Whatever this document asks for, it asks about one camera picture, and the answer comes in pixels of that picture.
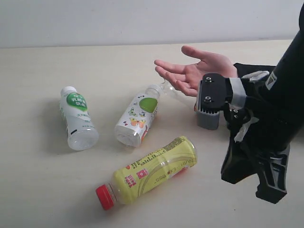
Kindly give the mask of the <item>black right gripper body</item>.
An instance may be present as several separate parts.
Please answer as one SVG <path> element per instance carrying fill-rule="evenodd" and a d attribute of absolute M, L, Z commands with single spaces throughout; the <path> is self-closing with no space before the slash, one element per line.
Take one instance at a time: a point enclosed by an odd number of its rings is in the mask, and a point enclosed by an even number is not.
<path fill-rule="evenodd" d="M 290 148 L 282 151 L 271 148 L 263 122 L 254 118 L 248 109 L 226 107 L 224 117 L 230 137 L 221 179 L 236 184 L 257 174 L 256 197 L 278 203 L 287 194 L 285 177 Z"/>

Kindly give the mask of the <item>person's open bare hand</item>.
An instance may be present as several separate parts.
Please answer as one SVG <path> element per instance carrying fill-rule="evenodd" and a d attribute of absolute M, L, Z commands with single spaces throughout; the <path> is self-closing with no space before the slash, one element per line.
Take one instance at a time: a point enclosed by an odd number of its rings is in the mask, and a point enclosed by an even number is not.
<path fill-rule="evenodd" d="M 191 46 L 182 46 L 181 52 L 198 63 L 179 65 L 162 60 L 155 60 L 155 71 L 167 80 L 174 89 L 191 97 L 197 96 L 199 82 L 207 73 L 217 73 L 224 77 L 236 78 L 237 69 L 228 57 L 207 51 L 201 51 Z"/>

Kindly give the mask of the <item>black sleeved forearm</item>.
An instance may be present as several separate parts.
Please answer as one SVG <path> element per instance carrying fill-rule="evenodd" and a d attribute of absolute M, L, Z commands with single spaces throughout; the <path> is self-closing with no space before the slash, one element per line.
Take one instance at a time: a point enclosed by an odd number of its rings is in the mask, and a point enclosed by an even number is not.
<path fill-rule="evenodd" d="M 274 70 L 275 66 L 267 65 L 248 65 L 235 63 L 234 67 L 237 69 L 237 75 L 240 78 L 249 79 L 251 82 L 256 82 L 263 79 Z"/>

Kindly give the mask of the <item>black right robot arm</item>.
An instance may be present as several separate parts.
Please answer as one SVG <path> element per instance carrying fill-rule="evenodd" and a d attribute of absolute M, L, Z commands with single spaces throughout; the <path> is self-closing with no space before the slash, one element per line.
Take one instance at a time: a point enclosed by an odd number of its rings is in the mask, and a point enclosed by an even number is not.
<path fill-rule="evenodd" d="M 222 180 L 235 184 L 257 174 L 256 197 L 276 204 L 287 193 L 290 143 L 304 125 L 304 16 L 299 31 L 271 74 L 246 82 L 247 104 L 225 112 L 229 146 Z"/>

